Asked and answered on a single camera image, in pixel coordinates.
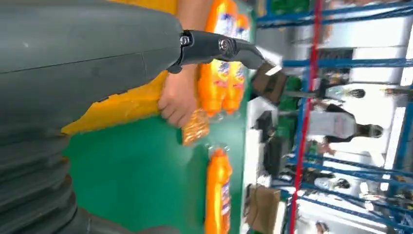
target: orange bottle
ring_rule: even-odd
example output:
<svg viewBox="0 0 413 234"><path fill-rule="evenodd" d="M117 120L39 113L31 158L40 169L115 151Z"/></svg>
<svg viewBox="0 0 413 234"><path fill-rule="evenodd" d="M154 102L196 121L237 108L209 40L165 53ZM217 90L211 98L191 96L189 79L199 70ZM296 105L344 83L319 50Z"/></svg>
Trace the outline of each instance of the orange bottle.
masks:
<svg viewBox="0 0 413 234"><path fill-rule="evenodd" d="M205 31L233 36L237 11L237 4L234 1L215 0ZM209 117L212 117L221 111L230 72L229 63L213 60L210 64L202 64L200 71L198 95L201 107Z"/></svg>
<svg viewBox="0 0 413 234"><path fill-rule="evenodd" d="M238 15L236 19L235 38L248 40L250 23L245 15ZM226 96L223 109L228 114L233 114L240 107L244 95L244 66L240 62L230 64L230 75L227 81Z"/></svg>
<svg viewBox="0 0 413 234"><path fill-rule="evenodd" d="M230 228L231 196L229 179L231 164L222 148L211 155L206 178L205 234L227 234Z"/></svg>

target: yellow cloth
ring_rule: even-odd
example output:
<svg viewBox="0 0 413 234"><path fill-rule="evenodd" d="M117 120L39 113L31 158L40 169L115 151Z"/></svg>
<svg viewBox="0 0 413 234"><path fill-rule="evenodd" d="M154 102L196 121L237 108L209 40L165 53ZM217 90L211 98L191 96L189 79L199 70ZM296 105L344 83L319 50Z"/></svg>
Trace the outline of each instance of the yellow cloth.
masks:
<svg viewBox="0 0 413 234"><path fill-rule="evenodd" d="M176 14L177 0L114 1ZM131 89L124 94L112 95L105 101L93 103L79 120L65 126L62 132L74 134L103 129L159 113L157 102L167 74L164 71L149 84Z"/></svg>

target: green table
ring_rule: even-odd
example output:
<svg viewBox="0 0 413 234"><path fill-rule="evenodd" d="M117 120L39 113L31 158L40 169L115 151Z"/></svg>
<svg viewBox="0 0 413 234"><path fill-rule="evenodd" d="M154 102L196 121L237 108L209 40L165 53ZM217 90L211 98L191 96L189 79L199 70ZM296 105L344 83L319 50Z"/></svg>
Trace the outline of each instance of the green table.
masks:
<svg viewBox="0 0 413 234"><path fill-rule="evenodd" d="M65 156L72 162L79 205L134 231L171 225L183 234L201 234L208 164L205 144L224 143L230 147L233 167L231 233L238 234L245 99L239 118L212 124L209 136L192 147L182 146L180 130L160 117L74 136Z"/></svg>

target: black hair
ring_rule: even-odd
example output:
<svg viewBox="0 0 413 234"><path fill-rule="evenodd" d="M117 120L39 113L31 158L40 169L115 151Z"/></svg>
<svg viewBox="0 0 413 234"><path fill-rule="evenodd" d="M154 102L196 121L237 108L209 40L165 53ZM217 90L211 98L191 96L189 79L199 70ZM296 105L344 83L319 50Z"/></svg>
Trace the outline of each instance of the black hair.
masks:
<svg viewBox="0 0 413 234"><path fill-rule="evenodd" d="M330 228L328 227L328 225L322 221L317 221L316 222L317 226L320 226L320 228L322 229L323 233L325 232L330 232Z"/></svg>
<svg viewBox="0 0 413 234"><path fill-rule="evenodd" d="M379 138L383 135L383 128L375 124L357 124L357 136Z"/></svg>
<svg viewBox="0 0 413 234"><path fill-rule="evenodd" d="M350 95L354 98L363 98L366 96L366 91L364 89L353 89L350 91Z"/></svg>
<svg viewBox="0 0 413 234"><path fill-rule="evenodd" d="M351 187L350 182L348 182L348 180L343 179L343 178L337 181L337 186L341 189L349 189Z"/></svg>

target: red pole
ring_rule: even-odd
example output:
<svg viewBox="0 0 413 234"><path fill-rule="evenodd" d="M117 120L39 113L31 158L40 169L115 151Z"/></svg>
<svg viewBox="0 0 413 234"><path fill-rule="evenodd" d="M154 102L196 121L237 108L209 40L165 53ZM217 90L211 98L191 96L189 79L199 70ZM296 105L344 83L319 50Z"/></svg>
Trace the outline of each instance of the red pole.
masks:
<svg viewBox="0 0 413 234"><path fill-rule="evenodd" d="M319 37L320 37L320 28L321 28L321 10L322 10L322 5L321 5L321 0L316 0L315 1L315 9L314 9L314 38L313 38L313 44L311 47L311 57L310 57L310 77L309 77L309 90L313 90L313 83L314 79L317 78L317 60L318 60L318 52L317 52L317 45L319 43ZM311 100L307 99L305 102L305 107L304 107L304 120L302 123L302 132L301 132L301 139L300 139L300 145L299 145L299 150L298 150L298 155L297 155L297 168L296 168L296 177L294 179L294 188L295 191L293 193L293 197L291 200L291 218L290 218L290 234L294 234L295 230L295 220L296 220L296 214L297 214L297 199L298 199L298 190L300 189L300 183L301 183L301 176L302 176L302 160L304 156L304 146L305 146L305 139L308 131L308 121L310 118L310 110L311 110Z"/></svg>

